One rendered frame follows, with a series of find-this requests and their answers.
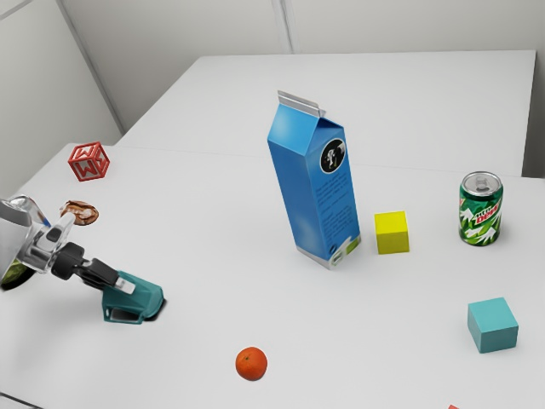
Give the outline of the green soda can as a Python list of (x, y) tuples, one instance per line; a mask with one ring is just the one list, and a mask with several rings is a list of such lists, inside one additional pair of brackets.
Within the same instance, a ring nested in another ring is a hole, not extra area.
[(462, 179), (459, 187), (461, 239), (469, 245), (494, 243), (501, 231), (503, 185), (488, 171), (475, 171)]

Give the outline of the teal block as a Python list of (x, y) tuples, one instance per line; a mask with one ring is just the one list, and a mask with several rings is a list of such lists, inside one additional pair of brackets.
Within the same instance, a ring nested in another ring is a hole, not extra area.
[(504, 297), (469, 303), (468, 329), (481, 354), (517, 345), (519, 324)]

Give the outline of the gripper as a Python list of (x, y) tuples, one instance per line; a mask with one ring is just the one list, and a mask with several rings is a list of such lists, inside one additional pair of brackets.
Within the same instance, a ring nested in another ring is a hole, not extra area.
[(96, 258), (89, 261), (83, 256), (83, 247), (68, 242), (55, 253), (51, 273), (63, 280), (75, 274), (85, 285), (100, 291), (111, 287), (126, 294), (134, 292), (135, 284), (122, 278), (117, 270)]

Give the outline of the red letter block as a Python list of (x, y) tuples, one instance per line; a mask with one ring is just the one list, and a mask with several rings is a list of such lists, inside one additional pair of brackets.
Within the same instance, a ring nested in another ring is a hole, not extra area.
[(106, 175), (110, 160), (101, 143), (95, 141), (75, 146), (67, 163), (79, 181), (91, 181)]

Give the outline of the dark green round object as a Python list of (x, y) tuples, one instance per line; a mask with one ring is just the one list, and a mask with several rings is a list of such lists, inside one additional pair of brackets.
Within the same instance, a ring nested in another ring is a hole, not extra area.
[(0, 289), (4, 291), (13, 290), (16, 287), (25, 284), (34, 274), (34, 269), (14, 260), (0, 282)]

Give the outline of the orange fruit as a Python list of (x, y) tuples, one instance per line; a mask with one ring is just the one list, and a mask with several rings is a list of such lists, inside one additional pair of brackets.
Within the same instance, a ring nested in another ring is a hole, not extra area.
[(254, 346), (242, 349), (235, 359), (237, 374), (248, 381), (260, 380), (267, 371), (267, 357), (264, 352)]

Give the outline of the yellow block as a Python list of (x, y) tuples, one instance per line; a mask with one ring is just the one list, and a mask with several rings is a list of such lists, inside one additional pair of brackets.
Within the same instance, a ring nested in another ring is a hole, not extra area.
[(408, 224), (404, 211), (374, 214), (376, 244), (380, 255), (410, 251)]

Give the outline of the blue milk carton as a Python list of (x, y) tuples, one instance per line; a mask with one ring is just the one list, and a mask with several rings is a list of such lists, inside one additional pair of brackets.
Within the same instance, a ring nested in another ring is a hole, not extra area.
[(360, 243), (344, 128), (284, 91), (267, 144), (298, 251), (332, 269)]

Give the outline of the teal faceted mug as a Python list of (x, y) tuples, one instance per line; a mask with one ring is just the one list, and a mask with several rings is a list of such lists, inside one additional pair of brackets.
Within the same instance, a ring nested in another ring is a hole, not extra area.
[(118, 271), (118, 275), (125, 281), (125, 287), (131, 283), (134, 289), (130, 294), (117, 287), (107, 286), (103, 290), (104, 321), (139, 325), (155, 320), (166, 305), (163, 289), (123, 271)]

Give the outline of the brown lumpy walnut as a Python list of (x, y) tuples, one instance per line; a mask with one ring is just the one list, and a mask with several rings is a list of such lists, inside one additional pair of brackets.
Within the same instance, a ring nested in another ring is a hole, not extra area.
[(99, 211), (91, 204), (80, 200), (67, 200), (60, 207), (60, 214), (63, 216), (71, 213), (75, 216), (74, 224), (77, 226), (88, 226), (99, 218)]

